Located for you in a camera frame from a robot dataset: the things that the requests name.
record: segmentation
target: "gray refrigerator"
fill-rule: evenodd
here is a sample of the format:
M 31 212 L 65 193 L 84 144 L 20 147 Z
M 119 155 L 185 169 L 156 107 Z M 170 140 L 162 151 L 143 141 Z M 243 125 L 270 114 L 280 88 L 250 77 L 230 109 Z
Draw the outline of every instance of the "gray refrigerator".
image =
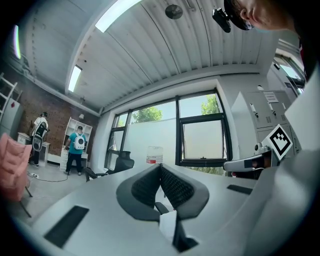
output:
M 12 139 L 17 140 L 18 127 L 23 111 L 20 103 L 12 98 L 9 99 L 0 123 L 0 138 L 2 134 L 7 133 Z

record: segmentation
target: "ceiling speaker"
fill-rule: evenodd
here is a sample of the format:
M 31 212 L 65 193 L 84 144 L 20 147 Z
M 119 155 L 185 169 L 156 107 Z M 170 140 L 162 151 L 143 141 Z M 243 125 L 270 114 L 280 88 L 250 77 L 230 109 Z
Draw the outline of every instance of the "ceiling speaker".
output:
M 171 4 L 167 8 L 165 8 L 165 15 L 172 20 L 181 18 L 182 14 L 182 8 L 178 5 Z

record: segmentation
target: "ceiling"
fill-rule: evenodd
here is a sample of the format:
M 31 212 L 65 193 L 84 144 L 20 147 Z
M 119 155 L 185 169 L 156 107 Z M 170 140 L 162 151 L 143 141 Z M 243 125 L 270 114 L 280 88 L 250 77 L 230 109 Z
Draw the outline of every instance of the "ceiling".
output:
M 231 33 L 222 31 L 212 10 L 223 7 L 223 0 L 144 0 L 102 33 L 95 23 L 114 2 L 42 1 L 23 27 L 21 51 L 32 75 L 67 97 L 78 101 L 84 97 L 84 104 L 97 112 L 182 73 L 222 65 L 261 65 L 261 53 L 275 53 L 265 43 L 273 36 L 270 33 L 234 27 Z M 169 4 L 182 7 L 180 19 L 166 17 Z M 82 72 L 74 92 L 69 92 L 75 64 Z

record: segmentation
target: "security camera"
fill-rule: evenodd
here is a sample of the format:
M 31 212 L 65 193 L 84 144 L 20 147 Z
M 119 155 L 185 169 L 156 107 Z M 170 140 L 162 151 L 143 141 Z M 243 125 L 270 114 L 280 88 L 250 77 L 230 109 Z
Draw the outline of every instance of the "security camera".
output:
M 227 14 L 221 9 L 213 9 L 212 18 L 219 24 L 219 26 L 223 29 L 224 32 L 230 33 L 231 26 L 229 23 L 229 17 Z

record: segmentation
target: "cap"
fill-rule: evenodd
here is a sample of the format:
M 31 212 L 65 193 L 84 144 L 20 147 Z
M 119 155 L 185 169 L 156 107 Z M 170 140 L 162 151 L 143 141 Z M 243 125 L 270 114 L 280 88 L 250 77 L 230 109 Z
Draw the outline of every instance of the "cap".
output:
M 224 0 L 224 11 L 226 15 L 228 15 L 230 21 L 239 29 L 251 30 L 254 26 L 252 26 L 249 21 L 240 17 L 240 10 L 236 10 L 235 5 L 237 2 L 234 1 L 236 0 Z

